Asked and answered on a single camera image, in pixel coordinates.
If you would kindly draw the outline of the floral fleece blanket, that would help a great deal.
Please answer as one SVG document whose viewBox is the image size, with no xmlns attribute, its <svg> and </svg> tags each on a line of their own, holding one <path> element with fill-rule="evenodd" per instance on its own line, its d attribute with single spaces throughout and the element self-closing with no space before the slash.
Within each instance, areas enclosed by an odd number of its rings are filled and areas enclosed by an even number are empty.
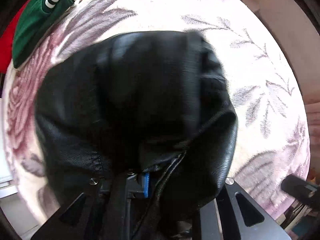
<svg viewBox="0 0 320 240">
<path fill-rule="evenodd" d="M 143 30 L 196 30 L 213 46 L 238 116 L 229 176 L 277 219 L 293 203 L 281 191 L 281 181 L 292 173 L 308 175 L 307 117 L 283 52 L 240 0 L 78 0 L 24 66 L 8 67 L 2 93 L 4 152 L 33 217 L 43 224 L 57 210 L 34 122 L 35 95 L 46 72 L 85 46 Z"/>
</svg>

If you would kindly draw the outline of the black leather jacket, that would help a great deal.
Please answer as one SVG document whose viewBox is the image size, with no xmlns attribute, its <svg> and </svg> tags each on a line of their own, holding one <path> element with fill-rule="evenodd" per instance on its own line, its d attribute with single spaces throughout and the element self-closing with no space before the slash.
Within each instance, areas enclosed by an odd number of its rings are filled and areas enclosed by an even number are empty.
<svg viewBox="0 0 320 240">
<path fill-rule="evenodd" d="M 223 188 L 238 121 L 222 67 L 197 32 L 113 36 L 51 68 L 36 135 L 59 204 L 92 178 L 149 174 L 131 202 L 130 239 L 175 239 Z"/>
</svg>

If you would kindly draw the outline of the green striped garment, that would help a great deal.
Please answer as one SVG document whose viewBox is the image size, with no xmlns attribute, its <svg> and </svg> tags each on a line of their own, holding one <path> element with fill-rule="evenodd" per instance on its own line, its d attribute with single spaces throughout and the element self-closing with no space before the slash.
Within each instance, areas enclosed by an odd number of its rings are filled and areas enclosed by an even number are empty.
<svg viewBox="0 0 320 240">
<path fill-rule="evenodd" d="M 18 69 L 35 50 L 45 33 L 77 0 L 30 0 L 17 22 L 12 62 Z"/>
</svg>

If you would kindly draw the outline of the red garment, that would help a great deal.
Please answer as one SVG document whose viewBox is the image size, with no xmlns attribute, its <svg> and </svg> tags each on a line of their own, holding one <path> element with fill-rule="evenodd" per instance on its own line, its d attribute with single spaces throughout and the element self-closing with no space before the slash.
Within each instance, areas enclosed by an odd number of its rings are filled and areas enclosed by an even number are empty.
<svg viewBox="0 0 320 240">
<path fill-rule="evenodd" d="M 26 5 L 29 1 L 26 1 L 24 5 L 20 8 L 14 18 L 11 20 L 4 33 L 0 38 L 0 72 L 1 74 L 5 74 L 7 72 L 7 68 L 12 59 L 12 44 L 15 35 L 15 30 L 17 26 L 17 22 L 20 18 L 21 13 L 25 9 Z"/>
</svg>

